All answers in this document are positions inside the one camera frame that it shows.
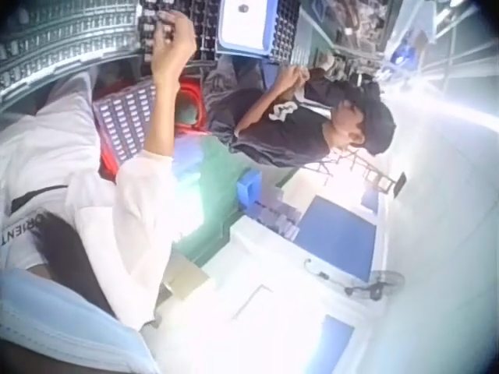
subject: blue box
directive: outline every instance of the blue box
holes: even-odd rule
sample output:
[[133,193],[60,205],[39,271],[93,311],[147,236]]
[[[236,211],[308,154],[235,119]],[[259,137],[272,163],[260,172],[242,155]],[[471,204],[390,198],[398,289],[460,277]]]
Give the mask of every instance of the blue box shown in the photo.
[[237,181],[236,188],[239,203],[247,209],[261,197],[262,172],[255,169],[247,171]]
[[[222,0],[220,4],[220,16],[219,16],[219,24],[218,24],[218,43],[225,49],[236,51],[241,51],[243,53],[248,53],[252,55],[261,55],[267,56],[271,53],[272,44],[274,42],[274,30],[275,30],[275,20],[278,14],[278,3],[279,0],[267,0],[267,17],[265,19],[265,28],[264,28],[264,40],[263,40],[263,48],[252,48],[244,45],[232,44],[225,42],[221,37],[221,30],[223,27],[223,19],[224,19],[224,9],[225,2],[227,0]],[[249,25],[241,25],[242,28],[248,27]]]

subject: white shirt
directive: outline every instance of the white shirt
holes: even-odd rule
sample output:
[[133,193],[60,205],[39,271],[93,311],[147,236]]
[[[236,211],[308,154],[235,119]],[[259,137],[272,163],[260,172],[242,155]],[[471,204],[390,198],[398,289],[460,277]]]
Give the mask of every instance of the white shirt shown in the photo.
[[95,171],[71,176],[67,189],[44,192],[5,220],[2,268],[43,263],[27,235],[41,210],[64,217],[80,234],[117,317],[136,330],[154,319],[157,291],[171,253],[175,179],[172,159],[142,151],[120,167],[116,185]]
[[[116,185],[100,178],[90,88],[82,72],[54,89],[36,116],[16,118],[4,129],[0,118],[0,270],[43,263],[29,232],[48,210],[78,231],[113,311],[139,330],[154,319],[171,253],[172,159],[141,151],[120,167]],[[53,185],[68,188],[41,193],[10,212],[14,198]]]

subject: blue tray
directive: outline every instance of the blue tray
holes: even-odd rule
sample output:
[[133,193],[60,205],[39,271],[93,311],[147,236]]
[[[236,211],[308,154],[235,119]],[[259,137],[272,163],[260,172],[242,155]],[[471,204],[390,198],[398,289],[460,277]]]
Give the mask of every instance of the blue tray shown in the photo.
[[218,43],[224,49],[231,50],[233,54],[242,52],[251,55],[263,55],[263,56],[269,55],[271,53],[272,44],[274,42],[275,21],[277,17],[279,0],[267,0],[267,18],[265,19],[264,40],[263,40],[264,47],[262,49],[251,48],[240,44],[228,43],[221,38],[221,29],[223,27],[221,23],[222,20],[224,19],[225,1],[226,0],[222,0],[220,4],[220,16],[218,18],[220,20],[218,24]]

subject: blue panel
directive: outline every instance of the blue panel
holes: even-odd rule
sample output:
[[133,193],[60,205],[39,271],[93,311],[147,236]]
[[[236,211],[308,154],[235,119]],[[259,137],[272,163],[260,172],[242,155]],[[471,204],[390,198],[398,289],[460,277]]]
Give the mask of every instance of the blue panel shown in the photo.
[[375,189],[366,189],[362,195],[360,204],[367,209],[372,210],[374,214],[377,214],[380,205],[380,193]]
[[299,223],[295,244],[368,281],[376,226],[332,202],[316,197]]
[[353,326],[326,316],[319,346],[306,374],[331,374],[349,344],[353,330]]

